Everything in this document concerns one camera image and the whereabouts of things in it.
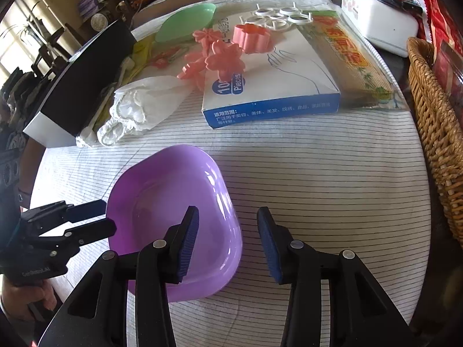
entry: green plastic dish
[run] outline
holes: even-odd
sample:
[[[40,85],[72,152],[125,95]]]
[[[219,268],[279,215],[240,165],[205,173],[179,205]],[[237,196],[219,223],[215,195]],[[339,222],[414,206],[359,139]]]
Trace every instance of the green plastic dish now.
[[[194,31],[209,27],[214,12],[213,3],[202,3],[180,10],[163,23],[155,40],[157,43],[166,43],[189,39]]]

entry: person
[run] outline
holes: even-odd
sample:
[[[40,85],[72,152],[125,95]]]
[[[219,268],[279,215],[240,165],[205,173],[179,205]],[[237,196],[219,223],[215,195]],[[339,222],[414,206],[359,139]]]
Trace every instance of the person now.
[[[16,287],[3,275],[0,305],[8,321],[18,335],[30,346],[34,338],[34,316],[28,305],[42,301],[46,309],[55,309],[57,300],[49,280],[43,280],[41,285]]]

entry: table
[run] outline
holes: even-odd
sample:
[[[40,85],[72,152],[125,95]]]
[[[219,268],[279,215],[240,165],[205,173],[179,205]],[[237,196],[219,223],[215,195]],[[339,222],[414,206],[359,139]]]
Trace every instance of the table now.
[[[201,97],[189,96],[155,129],[119,146],[47,149],[32,207],[107,199],[124,170],[175,144],[199,146],[217,161],[244,242],[238,271],[221,292],[170,305],[179,347],[279,345],[289,287],[269,276],[256,226],[260,206],[315,249],[352,249],[411,319],[427,267],[431,218],[425,161],[408,111],[362,110],[211,130]],[[68,274],[53,279],[60,296],[106,249],[107,241],[99,241],[71,259]],[[326,283],[322,295],[321,342],[327,346]],[[129,346],[135,346],[133,307],[130,295]]]

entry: white cardboard box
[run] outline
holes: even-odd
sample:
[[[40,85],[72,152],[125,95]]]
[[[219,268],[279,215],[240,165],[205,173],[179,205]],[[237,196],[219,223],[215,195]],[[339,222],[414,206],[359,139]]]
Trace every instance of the white cardboard box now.
[[[225,41],[239,14],[219,21]],[[337,112],[340,93],[318,54],[297,28],[272,33],[274,50],[243,54],[244,74],[230,83],[207,71],[202,112],[212,128],[252,120]]]

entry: pink cookie cutter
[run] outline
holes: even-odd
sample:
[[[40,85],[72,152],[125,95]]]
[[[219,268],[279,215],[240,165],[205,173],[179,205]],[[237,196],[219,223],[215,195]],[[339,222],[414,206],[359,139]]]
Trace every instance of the pink cookie cutter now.
[[[212,43],[221,40],[222,33],[212,29],[203,29],[194,31],[193,37],[198,43],[201,43],[203,57],[207,57]]]
[[[218,72],[220,82],[231,82],[233,74],[242,74],[245,70],[245,63],[240,59],[242,49],[237,44],[226,45],[223,41],[217,40],[212,44],[212,52],[205,59],[206,68]]]
[[[201,52],[187,53],[185,60],[188,63],[183,67],[182,72],[177,75],[180,80],[194,80],[196,87],[204,91],[205,58]]]
[[[251,23],[236,25],[231,42],[247,54],[266,53],[273,49],[270,31]]]

